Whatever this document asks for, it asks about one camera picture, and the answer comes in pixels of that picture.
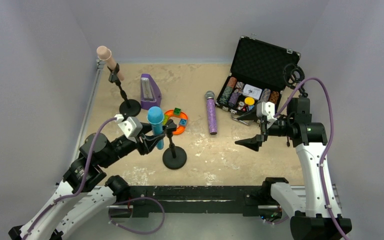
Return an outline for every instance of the case handle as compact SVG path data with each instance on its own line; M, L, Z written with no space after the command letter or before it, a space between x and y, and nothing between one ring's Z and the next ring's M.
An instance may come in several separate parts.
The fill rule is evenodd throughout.
M241 123L241 124L245 124L245 125L247 125L247 126L250 125L250 124L249 124L248 122L246 122L246 121L238 120L238 119L234 118L234 116L235 116L235 113L234 113L234 112L231 112L230 117L231 117L234 121L239 122L239 123Z

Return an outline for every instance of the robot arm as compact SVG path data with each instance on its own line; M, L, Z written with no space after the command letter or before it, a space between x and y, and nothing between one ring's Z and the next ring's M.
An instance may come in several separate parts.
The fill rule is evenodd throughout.
M326 158L322 166L319 164L328 140L323 124L311 122L311 117L310 99L305 97L292 98L287 108L287 117L282 119L275 118L274 103L259 102L251 111L237 119L260 120L260 134L253 138L238 140L235 144L258 151L268 136L288 136L301 163L305 203L292 191L287 182L271 182L270 196L291 218L290 225L294 239L312 239L311 236L340 239L341 235L332 223L329 210L333 212L346 233L351 231L351 220L341 216L341 209L335 201ZM324 173L324 179L321 178L320 170ZM323 183L327 186L329 205L326 205Z
M136 117L124 118L123 115L117 114L115 121L124 135L110 142L104 134L98 133L93 146L86 182L81 193L75 197L68 197L56 202L56 199L61 196L71 195L78 191L84 177L86 160L95 133L86 138L84 145L80 147L79 158L70 165L52 197L38 214L25 225L13 227L9 231L11 239L67 239L75 229L99 210L113 204L116 200L117 202L127 200L130 187L118 175L110 177L105 186L97 186L107 176L101 168L109 167L134 150L138 150L141 155L149 154L166 133L175 131L177 127L170 120L163 127L163 134L147 136L145 134L152 130L151 125L141 123Z

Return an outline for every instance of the poker chip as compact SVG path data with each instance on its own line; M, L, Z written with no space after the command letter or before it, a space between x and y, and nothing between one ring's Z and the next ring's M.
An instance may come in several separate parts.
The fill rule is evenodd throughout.
M272 91L268 88L264 89L262 91L260 101L267 103L269 101L271 92Z
M239 101L237 103L237 109L242 111L242 109L244 109L244 108L245 108L245 102Z
M220 104L226 105L228 103L228 100L229 100L229 97L231 96L232 91L233 91L232 87L226 86L218 102Z
M236 105L236 102L238 101L238 98L239 98L239 93L236 91L236 92L233 92L232 95L230 96L229 98L229 107L234 107Z
M256 101L254 100L254 98L252 98L252 97L245 98L245 104L246 105L254 105L255 103L256 103Z
M279 92L278 91L273 91L271 94L270 94L270 97L268 98L268 101L271 102L271 103L274 103L276 104L278 102L278 99L279 99Z
M242 90L242 89L244 89L244 86L245 86L245 84L243 82L238 81L234 87Z
M236 85L236 82L237 82L238 80L236 79L236 77L231 77L230 79L229 79L229 81L227 82L227 86L228 87L231 87L232 89L235 87L235 85Z

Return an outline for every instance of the poker chip case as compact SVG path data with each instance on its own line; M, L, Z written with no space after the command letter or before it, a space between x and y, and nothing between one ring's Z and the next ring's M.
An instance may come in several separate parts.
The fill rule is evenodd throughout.
M216 106L231 112L232 115L246 113L245 110L238 109L239 102L243 102L246 98L243 94L239 97L234 96L237 98L234 106L232 106L232 102L228 102L229 97L227 96L229 94L230 96L233 95L234 91L241 93L241 90L231 90L234 79L230 80L234 77L237 79L237 82L242 82L243 85L251 85L262 90L270 89L271 92L278 92L279 97L275 104L277 111L282 98L282 92L286 87L284 80L285 66L297 64L300 57L301 54L299 52L291 49L272 45L255 38L241 36L230 67L230 73L215 102Z

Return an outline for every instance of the toy ring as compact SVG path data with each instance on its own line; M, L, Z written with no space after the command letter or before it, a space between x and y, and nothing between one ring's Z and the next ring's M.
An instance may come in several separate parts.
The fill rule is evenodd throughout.
M175 115L175 110L168 110L165 112L165 115L167 115L167 118L164 119L164 122L163 122L163 125L165 125L167 123L167 121L171 118L171 117L175 117L175 118L179 118L180 119L180 123L179 123L179 126L177 127L176 131L173 132L174 135L179 135L179 134L182 134L184 131L185 131L185 128L186 128L186 124L188 122L188 115L186 115L184 112L180 112L179 115Z

